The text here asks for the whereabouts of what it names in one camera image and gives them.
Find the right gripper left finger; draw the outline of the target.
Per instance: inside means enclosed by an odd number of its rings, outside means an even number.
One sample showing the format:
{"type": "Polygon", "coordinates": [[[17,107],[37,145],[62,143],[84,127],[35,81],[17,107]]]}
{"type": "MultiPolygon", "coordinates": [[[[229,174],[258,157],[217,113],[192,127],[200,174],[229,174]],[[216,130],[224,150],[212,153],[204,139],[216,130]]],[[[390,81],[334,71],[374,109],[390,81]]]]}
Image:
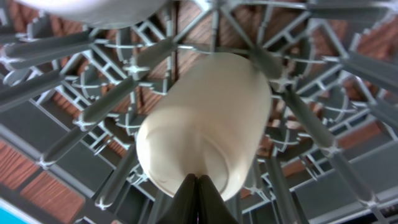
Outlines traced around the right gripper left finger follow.
{"type": "Polygon", "coordinates": [[[156,224],[196,224],[197,218],[197,177],[188,174],[156,224]]]}

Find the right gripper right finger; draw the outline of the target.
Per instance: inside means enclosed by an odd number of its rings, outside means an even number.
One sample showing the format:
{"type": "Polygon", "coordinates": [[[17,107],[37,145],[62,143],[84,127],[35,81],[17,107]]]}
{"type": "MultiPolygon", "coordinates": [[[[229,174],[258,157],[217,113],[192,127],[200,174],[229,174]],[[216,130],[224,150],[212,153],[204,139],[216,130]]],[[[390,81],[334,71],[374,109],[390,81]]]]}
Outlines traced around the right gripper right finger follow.
{"type": "Polygon", "coordinates": [[[209,176],[198,179],[198,193],[200,224],[238,224],[209,176]]]}

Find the small white cup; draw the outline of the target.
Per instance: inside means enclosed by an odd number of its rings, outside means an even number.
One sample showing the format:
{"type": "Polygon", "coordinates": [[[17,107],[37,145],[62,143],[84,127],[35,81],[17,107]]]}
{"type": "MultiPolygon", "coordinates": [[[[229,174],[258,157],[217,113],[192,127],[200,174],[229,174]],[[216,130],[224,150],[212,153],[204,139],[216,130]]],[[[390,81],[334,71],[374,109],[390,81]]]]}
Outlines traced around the small white cup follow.
{"type": "Polygon", "coordinates": [[[141,124],[136,151],[142,170],[169,196],[188,174],[207,175],[229,200],[246,181],[271,107],[268,81],[250,60],[208,55],[141,124]]]}

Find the grey small bowl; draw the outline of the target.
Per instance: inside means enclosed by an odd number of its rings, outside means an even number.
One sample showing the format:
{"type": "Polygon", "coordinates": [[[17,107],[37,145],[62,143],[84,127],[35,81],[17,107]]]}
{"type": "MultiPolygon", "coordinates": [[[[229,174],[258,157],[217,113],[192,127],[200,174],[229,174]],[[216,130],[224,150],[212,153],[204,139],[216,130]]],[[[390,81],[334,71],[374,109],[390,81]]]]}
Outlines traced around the grey small bowl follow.
{"type": "Polygon", "coordinates": [[[18,0],[46,13],[100,29],[122,29],[146,20],[167,0],[18,0]]]}

